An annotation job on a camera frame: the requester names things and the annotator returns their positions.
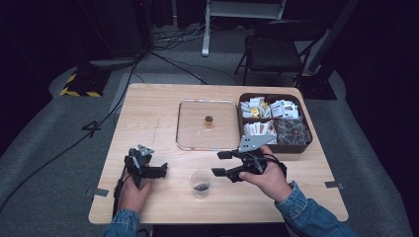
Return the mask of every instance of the wooden table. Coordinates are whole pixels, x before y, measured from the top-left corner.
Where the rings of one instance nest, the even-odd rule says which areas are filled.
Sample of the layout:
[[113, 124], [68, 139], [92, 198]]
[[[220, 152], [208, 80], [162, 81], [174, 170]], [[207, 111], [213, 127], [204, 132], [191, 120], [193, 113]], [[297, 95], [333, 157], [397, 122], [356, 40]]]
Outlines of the wooden table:
[[301, 154], [276, 154], [288, 167], [288, 180], [295, 180], [308, 198], [314, 198], [339, 220], [348, 212], [334, 181], [323, 149], [299, 91], [295, 88], [131, 84], [111, 143], [98, 189], [106, 197], [95, 196], [89, 214], [92, 223], [112, 220], [114, 187], [121, 175], [130, 148], [142, 144], [154, 149], [150, 166], [168, 163], [167, 176], [154, 182], [153, 190], [140, 214], [142, 223], [245, 223], [283, 222], [274, 202], [257, 187], [245, 182], [231, 183], [213, 177], [209, 196], [192, 195], [190, 175], [197, 169], [241, 165], [239, 159], [218, 160], [216, 151], [185, 151], [175, 142], [180, 103], [185, 99], [229, 100], [238, 104], [243, 93], [290, 94], [297, 97], [308, 120], [313, 141]]

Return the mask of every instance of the clear acrylic tray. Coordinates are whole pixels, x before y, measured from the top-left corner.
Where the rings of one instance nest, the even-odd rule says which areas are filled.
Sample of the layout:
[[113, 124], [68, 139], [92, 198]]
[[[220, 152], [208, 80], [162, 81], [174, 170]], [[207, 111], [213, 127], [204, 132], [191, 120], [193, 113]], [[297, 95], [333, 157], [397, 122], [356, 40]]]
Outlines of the clear acrylic tray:
[[183, 150], [233, 150], [240, 143], [237, 106], [230, 101], [184, 100], [176, 144]]

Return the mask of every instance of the clear plastic cup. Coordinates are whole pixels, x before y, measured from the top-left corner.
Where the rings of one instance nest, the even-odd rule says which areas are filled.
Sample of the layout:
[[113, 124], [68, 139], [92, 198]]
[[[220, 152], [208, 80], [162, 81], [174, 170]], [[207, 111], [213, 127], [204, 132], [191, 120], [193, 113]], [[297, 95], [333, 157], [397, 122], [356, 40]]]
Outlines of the clear plastic cup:
[[196, 198], [203, 199], [210, 192], [210, 172], [197, 170], [191, 175], [192, 193]]

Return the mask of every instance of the black tape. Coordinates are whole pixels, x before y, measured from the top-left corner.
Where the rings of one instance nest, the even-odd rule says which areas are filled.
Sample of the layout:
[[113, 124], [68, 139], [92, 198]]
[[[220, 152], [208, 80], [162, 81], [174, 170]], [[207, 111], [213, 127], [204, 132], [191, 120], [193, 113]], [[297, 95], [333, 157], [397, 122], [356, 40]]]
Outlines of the black tape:
[[345, 189], [345, 186], [342, 183], [338, 183], [336, 181], [324, 182], [324, 184], [326, 185], [327, 189], [330, 189], [330, 188], [338, 188], [339, 190]]

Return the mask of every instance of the person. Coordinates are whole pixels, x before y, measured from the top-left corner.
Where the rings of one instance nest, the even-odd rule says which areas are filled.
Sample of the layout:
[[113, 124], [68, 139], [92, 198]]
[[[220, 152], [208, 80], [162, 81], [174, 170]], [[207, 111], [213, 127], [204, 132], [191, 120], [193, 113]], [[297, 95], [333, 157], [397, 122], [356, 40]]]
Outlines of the person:
[[[263, 154], [270, 158], [272, 150], [264, 145]], [[306, 198], [298, 184], [290, 184], [280, 167], [274, 162], [267, 162], [262, 175], [241, 172], [239, 177], [253, 184], [269, 198], [274, 200], [275, 208], [298, 236], [358, 236], [347, 224], [340, 222], [336, 216], [314, 199]], [[106, 227], [104, 236], [135, 236], [139, 230], [139, 217], [151, 191], [152, 181], [147, 181], [139, 190], [128, 177], [121, 192], [119, 211]]]

